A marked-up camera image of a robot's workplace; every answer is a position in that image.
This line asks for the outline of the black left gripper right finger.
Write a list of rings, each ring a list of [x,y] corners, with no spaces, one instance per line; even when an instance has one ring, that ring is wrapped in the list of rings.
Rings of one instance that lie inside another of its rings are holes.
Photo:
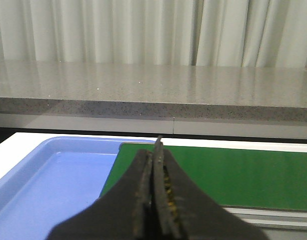
[[[184,172],[157,138],[153,149],[153,189],[164,237],[173,240],[266,240],[258,227],[218,205]]]

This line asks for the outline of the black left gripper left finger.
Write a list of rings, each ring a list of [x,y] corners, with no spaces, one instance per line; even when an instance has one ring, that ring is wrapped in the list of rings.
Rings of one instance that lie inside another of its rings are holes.
[[[91,206],[54,226],[48,240],[134,240],[133,212],[149,151],[140,149],[111,189]]]

